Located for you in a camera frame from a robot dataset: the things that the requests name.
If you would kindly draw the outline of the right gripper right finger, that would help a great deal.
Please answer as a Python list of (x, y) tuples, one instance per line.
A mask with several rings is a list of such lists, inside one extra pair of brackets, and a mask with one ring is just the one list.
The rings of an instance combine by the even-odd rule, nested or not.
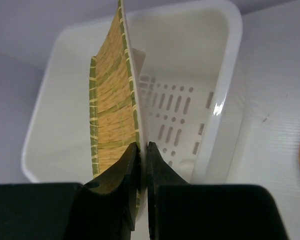
[(155, 142), (149, 142), (146, 150), (146, 183), (149, 238), (156, 238), (158, 219), (157, 196), (160, 186), (183, 186), (189, 183), (179, 176), (164, 160)]

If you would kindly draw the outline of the green-trimmed square bamboo tray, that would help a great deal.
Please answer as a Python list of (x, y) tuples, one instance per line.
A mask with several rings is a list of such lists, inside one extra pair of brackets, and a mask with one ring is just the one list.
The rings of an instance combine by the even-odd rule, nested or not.
[(147, 124), (139, 77), (146, 53), (132, 47), (124, 1), (89, 68), (89, 130), (93, 177), (112, 167), (136, 143), (145, 170)]

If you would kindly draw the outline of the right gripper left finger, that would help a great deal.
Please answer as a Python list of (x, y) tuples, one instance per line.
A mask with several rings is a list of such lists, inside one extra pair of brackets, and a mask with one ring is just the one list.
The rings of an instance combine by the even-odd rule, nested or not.
[(78, 192), (74, 208), (76, 240), (129, 240), (135, 230), (138, 147), (131, 143), (120, 159)]

